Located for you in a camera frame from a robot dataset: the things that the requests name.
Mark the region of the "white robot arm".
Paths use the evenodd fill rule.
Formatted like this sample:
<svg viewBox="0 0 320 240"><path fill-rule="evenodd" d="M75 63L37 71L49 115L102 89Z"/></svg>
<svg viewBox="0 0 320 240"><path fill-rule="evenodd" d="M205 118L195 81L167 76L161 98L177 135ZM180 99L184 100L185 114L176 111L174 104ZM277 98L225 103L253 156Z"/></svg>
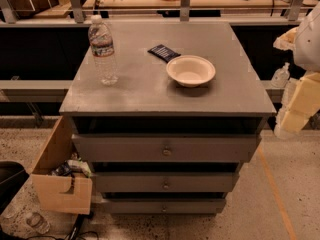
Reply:
<svg viewBox="0 0 320 240"><path fill-rule="evenodd" d="M274 47L292 50L296 66L305 74L285 86L276 116L274 134L280 139L297 135L320 110L320 2L302 20L274 42Z"/></svg>

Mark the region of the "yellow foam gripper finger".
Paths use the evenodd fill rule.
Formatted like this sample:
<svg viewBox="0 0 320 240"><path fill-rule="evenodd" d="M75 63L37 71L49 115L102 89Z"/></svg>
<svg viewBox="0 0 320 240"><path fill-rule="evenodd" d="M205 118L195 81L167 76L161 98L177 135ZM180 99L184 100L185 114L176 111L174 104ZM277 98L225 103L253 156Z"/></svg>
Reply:
<svg viewBox="0 0 320 240"><path fill-rule="evenodd" d="M299 80L290 79L281 103L274 134L278 138L294 137L320 110L320 73L308 71Z"/></svg>
<svg viewBox="0 0 320 240"><path fill-rule="evenodd" d="M295 37L297 27L291 28L280 37L277 37L273 43L273 47L279 50L293 50L295 47Z"/></svg>

